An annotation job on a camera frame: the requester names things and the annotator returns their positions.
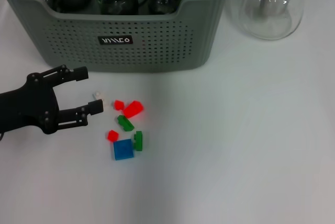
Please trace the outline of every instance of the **red block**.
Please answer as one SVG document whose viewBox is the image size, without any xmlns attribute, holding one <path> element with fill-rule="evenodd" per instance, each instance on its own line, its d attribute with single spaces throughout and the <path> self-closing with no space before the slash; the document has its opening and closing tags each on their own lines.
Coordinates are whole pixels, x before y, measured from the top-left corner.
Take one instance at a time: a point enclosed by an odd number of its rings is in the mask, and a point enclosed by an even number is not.
<svg viewBox="0 0 335 224">
<path fill-rule="evenodd" d="M 107 139 L 110 141 L 110 142 L 116 142 L 118 139 L 119 139 L 119 134 L 115 131 L 110 131 L 108 133 L 108 137 Z"/>
<path fill-rule="evenodd" d="M 115 100 L 114 102 L 114 108 L 116 110 L 123 110 L 125 108 L 125 103 L 119 100 Z"/>
<path fill-rule="evenodd" d="M 133 101 L 130 105 L 128 105 L 124 109 L 124 116 L 126 118 L 131 118 L 131 117 L 139 114 L 143 110 L 144 110 L 144 107 L 143 107 L 143 105 L 140 102 Z"/>
</svg>

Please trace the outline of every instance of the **white tabletop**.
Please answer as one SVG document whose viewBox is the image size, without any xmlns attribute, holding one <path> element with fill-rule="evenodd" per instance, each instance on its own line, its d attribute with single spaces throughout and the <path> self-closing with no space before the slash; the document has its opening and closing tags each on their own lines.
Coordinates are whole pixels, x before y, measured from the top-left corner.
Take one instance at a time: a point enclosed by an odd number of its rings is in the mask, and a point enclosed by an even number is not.
<svg viewBox="0 0 335 224">
<path fill-rule="evenodd" d="M 335 2 L 306 0 L 300 27 L 279 41 L 245 35 L 229 11 L 199 69 L 90 73 L 55 89 L 61 109 L 96 90 L 143 102 L 134 159 L 113 159 L 105 132 L 122 131 L 112 109 L 49 136 L 6 133 L 0 223 L 335 223 Z M 0 0 L 0 93 L 48 69 Z"/>
</svg>

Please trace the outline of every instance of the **perforated basket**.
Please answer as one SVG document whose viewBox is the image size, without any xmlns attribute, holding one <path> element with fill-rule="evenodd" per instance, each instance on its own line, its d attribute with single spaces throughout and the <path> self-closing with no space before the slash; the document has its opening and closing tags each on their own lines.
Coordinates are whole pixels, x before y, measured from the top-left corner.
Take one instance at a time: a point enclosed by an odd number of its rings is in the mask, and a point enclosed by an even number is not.
<svg viewBox="0 0 335 224">
<path fill-rule="evenodd" d="M 182 0 L 170 15 L 106 16 L 94 14 L 94 1 L 81 14 L 61 14 L 50 8 L 52 0 L 8 0 L 51 66 L 110 72 L 201 66 L 209 57 L 224 1 Z M 111 44 L 116 38 L 129 44 Z"/>
</svg>

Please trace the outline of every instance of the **blue cube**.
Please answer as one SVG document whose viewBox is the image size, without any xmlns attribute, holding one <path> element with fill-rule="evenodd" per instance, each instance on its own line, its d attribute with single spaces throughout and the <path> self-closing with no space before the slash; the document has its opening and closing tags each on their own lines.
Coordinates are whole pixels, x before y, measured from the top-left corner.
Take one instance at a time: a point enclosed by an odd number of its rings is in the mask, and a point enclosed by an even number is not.
<svg viewBox="0 0 335 224">
<path fill-rule="evenodd" d="M 115 160 L 125 160 L 134 158 L 133 144 L 131 139 L 114 142 Z"/>
</svg>

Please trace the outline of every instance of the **green lego brick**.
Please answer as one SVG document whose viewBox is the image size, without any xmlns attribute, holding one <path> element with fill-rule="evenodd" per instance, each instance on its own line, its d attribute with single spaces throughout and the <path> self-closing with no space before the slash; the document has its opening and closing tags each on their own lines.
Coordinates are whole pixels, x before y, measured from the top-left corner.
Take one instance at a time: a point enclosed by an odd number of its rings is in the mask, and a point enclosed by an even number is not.
<svg viewBox="0 0 335 224">
<path fill-rule="evenodd" d="M 135 143 L 134 143 L 134 149 L 138 152 L 143 151 L 143 134 L 142 131 L 136 131 L 136 134 L 134 135 Z"/>
<path fill-rule="evenodd" d="M 126 118 L 124 115 L 120 115 L 117 117 L 117 121 L 119 122 L 119 125 L 121 125 L 124 129 L 124 131 L 133 131 L 134 126 L 132 123 Z"/>
</svg>

